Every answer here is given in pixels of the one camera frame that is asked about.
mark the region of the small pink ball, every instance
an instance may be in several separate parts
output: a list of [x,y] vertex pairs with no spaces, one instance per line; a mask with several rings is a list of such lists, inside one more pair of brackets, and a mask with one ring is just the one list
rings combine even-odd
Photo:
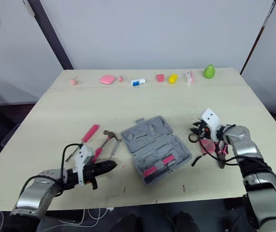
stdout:
[[77,81],[76,79],[70,79],[70,80],[69,80],[69,83],[70,83],[72,86],[75,86],[75,85],[78,83],[78,81]]

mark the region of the red pliers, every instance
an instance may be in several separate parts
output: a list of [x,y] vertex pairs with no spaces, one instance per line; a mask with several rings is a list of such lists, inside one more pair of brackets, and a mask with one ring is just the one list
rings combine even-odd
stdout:
[[215,153],[218,159],[221,161],[218,161],[219,166],[221,169],[225,167],[225,160],[226,160],[226,155],[228,155],[228,144],[224,142],[224,146],[221,149],[220,148],[220,142],[214,142],[215,144]]

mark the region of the screwdriver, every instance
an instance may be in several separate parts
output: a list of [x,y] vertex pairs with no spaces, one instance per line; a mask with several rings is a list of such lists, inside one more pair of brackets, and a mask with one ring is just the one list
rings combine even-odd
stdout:
[[[98,125],[98,124],[94,124],[94,125],[90,128],[90,130],[84,135],[84,137],[81,139],[81,140],[82,140],[81,144],[84,144],[84,143],[88,142],[89,139],[93,136],[93,134],[95,134],[95,132],[98,130],[98,128],[99,128],[99,125]],[[80,149],[80,148],[77,147],[77,148],[74,150],[74,152],[71,153],[71,154],[68,156],[68,158],[65,160],[65,162],[68,162],[68,161],[70,160],[70,158],[73,156],[73,154],[75,154],[75,152],[76,152],[78,149]]]

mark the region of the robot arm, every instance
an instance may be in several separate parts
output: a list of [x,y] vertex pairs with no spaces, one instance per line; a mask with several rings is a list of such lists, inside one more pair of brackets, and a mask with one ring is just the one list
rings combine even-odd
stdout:
[[218,142],[223,139],[233,147],[256,227],[262,232],[276,231],[276,175],[263,161],[249,130],[243,126],[220,125],[218,117],[210,109],[202,113],[201,119],[210,128],[212,140]]
[[[1,231],[35,232],[54,197],[76,185],[92,183],[93,189],[97,189],[95,177],[113,170],[117,164],[112,160],[92,163],[93,157],[93,152],[87,146],[82,146],[75,158],[76,167],[63,169],[63,182],[60,181],[61,169],[46,170],[31,177],[22,188],[19,199]],[[31,179],[34,179],[34,182],[25,188]]]

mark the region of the open toolbox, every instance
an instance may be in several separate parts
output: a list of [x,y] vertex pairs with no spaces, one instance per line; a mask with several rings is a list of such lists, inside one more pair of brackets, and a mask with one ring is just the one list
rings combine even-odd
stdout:
[[162,116],[140,119],[121,133],[145,185],[151,185],[192,158]]

